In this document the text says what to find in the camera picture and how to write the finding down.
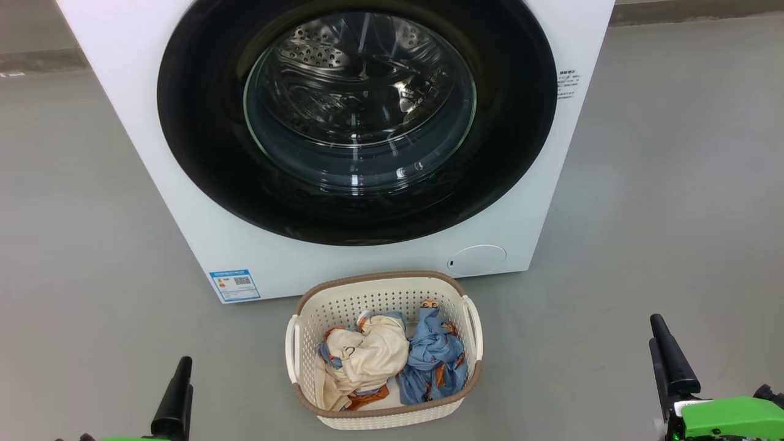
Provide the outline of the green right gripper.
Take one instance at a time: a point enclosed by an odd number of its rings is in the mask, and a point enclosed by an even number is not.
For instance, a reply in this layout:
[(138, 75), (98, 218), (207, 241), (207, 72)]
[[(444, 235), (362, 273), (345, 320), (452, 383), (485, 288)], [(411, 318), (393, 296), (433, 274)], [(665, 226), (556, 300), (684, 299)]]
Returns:
[(663, 316), (652, 314), (650, 328), (650, 358), (663, 417), (659, 441), (784, 441), (784, 410), (773, 402), (752, 396), (693, 397), (701, 392), (701, 383)]

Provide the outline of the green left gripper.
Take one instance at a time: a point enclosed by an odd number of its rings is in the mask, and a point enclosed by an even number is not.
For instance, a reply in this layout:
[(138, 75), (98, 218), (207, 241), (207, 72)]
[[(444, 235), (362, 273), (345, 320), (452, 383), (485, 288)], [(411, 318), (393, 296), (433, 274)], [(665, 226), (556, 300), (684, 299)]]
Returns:
[(173, 377), (160, 400), (159, 408), (151, 422), (151, 435), (112, 436), (103, 441), (160, 441), (161, 439), (188, 439), (194, 388), (190, 383), (193, 359), (180, 358)]

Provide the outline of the cream garment with orange trim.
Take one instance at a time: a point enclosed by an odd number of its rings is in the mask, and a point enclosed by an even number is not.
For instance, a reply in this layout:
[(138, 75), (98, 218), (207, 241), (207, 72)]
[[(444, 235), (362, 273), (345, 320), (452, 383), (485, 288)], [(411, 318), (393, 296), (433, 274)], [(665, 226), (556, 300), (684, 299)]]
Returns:
[(315, 404), (357, 411), (389, 396), (389, 379), (408, 363), (410, 343), (401, 312), (364, 311), (355, 326), (335, 326), (316, 348)]

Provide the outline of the blue printed garment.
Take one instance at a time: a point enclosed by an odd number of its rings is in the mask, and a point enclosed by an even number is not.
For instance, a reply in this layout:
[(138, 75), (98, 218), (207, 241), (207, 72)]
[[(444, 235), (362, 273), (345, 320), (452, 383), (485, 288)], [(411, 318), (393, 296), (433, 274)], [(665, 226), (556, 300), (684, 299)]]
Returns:
[(408, 361), (397, 376), (401, 404), (424, 404), (458, 394), (467, 374), (465, 349), (456, 327), (442, 316), (438, 301), (423, 301), (409, 338)]

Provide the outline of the washing machine door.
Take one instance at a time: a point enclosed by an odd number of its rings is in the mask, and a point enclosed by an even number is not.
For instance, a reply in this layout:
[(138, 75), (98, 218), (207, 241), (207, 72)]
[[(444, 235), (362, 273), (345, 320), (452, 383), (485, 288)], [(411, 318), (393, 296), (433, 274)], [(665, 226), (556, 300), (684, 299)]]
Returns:
[[(374, 145), (295, 134), (263, 103), (258, 62), (300, 23), (341, 12), (422, 23), (472, 81), (434, 122)], [(274, 234), (330, 246), (408, 242), (506, 195), (554, 125), (554, 45), (524, 0), (194, 0), (160, 63), (171, 153), (222, 208)]]

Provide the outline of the white front-load washing machine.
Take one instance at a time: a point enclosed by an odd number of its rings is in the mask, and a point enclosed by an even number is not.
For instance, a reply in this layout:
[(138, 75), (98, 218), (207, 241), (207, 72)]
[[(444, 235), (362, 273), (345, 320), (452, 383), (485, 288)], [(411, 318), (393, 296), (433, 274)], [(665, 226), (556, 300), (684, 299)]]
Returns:
[(576, 95), (557, 100), (543, 150), (506, 195), (476, 216), (423, 238), (375, 246), (308, 243), (258, 228), (215, 203), (182, 170), (160, 126), (157, 84), (166, 45), (193, 1), (57, 5), (207, 278), (247, 269), (261, 300), (300, 296), (322, 283), (365, 274), (434, 271), (456, 279), (448, 259), (480, 244), (507, 252), (495, 274), (529, 267), (616, 0), (524, 0), (554, 45), (557, 76), (569, 69), (581, 76)]

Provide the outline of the stainless steel washing machine drum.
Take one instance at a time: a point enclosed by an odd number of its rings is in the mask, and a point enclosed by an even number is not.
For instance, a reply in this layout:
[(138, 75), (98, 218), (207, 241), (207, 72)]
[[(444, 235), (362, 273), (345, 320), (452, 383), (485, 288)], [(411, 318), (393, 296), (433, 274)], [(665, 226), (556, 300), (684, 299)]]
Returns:
[(374, 145), (433, 123), (471, 74), (422, 23), (341, 12), (300, 23), (257, 65), (264, 107), (295, 134), (325, 145)]

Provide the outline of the blue energy label sticker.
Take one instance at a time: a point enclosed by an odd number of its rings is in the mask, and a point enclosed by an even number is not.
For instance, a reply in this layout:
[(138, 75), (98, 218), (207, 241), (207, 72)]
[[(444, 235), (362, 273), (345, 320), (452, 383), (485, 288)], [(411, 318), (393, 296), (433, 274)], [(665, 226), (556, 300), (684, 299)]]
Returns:
[(221, 303), (243, 303), (261, 298), (257, 285), (247, 269), (208, 273)]

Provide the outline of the round white filter cover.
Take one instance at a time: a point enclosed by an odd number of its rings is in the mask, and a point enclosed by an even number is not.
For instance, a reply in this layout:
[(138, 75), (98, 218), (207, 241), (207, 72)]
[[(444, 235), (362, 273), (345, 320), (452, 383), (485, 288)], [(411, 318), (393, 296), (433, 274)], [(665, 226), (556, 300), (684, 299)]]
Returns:
[(471, 246), (454, 254), (447, 261), (451, 273), (460, 277), (498, 273), (507, 259), (504, 248), (490, 244)]

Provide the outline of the cream perforated laundry basket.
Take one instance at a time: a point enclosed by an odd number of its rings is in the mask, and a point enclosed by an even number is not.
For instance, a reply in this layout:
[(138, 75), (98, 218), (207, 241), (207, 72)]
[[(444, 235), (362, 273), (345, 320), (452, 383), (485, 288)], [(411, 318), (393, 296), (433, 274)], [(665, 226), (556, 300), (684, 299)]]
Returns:
[[(355, 326), (364, 311), (401, 312), (412, 337), (422, 302), (440, 303), (440, 315), (454, 324), (465, 349), (467, 381), (458, 394), (417, 405), (401, 404), (397, 376), (389, 396), (357, 411), (327, 411), (315, 404), (316, 348), (335, 326)], [(478, 383), (483, 363), (483, 329), (478, 309), (453, 278), (434, 271), (365, 274), (322, 283), (297, 304), (285, 331), (289, 380), (303, 407), (332, 429), (363, 431), (426, 423), (453, 413)]]

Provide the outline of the small printed text label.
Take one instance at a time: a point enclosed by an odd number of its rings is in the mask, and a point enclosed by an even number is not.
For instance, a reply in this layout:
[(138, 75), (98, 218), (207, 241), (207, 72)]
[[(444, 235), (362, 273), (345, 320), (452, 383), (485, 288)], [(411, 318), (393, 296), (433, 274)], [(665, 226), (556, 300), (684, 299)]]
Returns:
[(557, 76), (557, 100), (571, 99), (579, 90), (581, 76), (577, 70), (561, 70)]

